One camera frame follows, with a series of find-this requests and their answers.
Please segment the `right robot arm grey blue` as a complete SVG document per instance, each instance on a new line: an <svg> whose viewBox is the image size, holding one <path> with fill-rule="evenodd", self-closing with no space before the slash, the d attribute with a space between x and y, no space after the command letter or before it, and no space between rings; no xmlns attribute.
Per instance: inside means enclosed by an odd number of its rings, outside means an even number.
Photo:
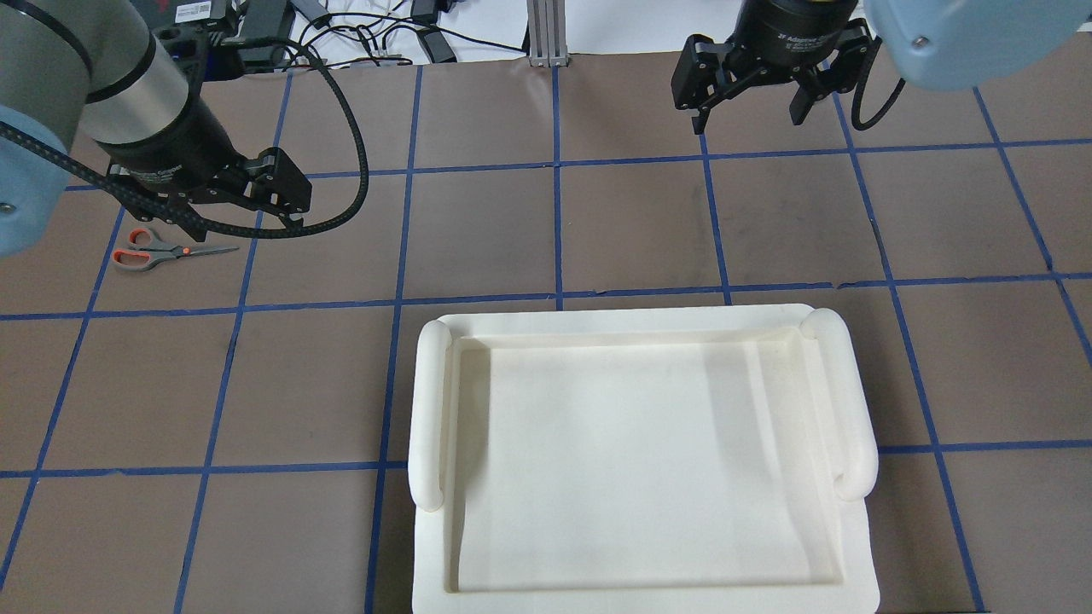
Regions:
<svg viewBox="0 0 1092 614"><path fill-rule="evenodd" d="M725 42L686 39L670 76L675 108L702 135L709 113L752 87L795 83L790 118L851 94L851 127L869 130L902 90L965 90L1013 74L1068 39L1088 1L745 1Z"/></svg>

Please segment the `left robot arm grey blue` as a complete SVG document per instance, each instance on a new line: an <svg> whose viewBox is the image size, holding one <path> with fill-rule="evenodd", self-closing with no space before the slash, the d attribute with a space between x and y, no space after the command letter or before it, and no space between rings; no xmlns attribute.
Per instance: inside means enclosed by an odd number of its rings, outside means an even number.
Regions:
<svg viewBox="0 0 1092 614"><path fill-rule="evenodd" d="M197 241L233 229L195 205L302 227L311 184L280 147L246 157L201 98L244 64L229 1L4 1L4 256L44 236L71 177Z"/></svg>

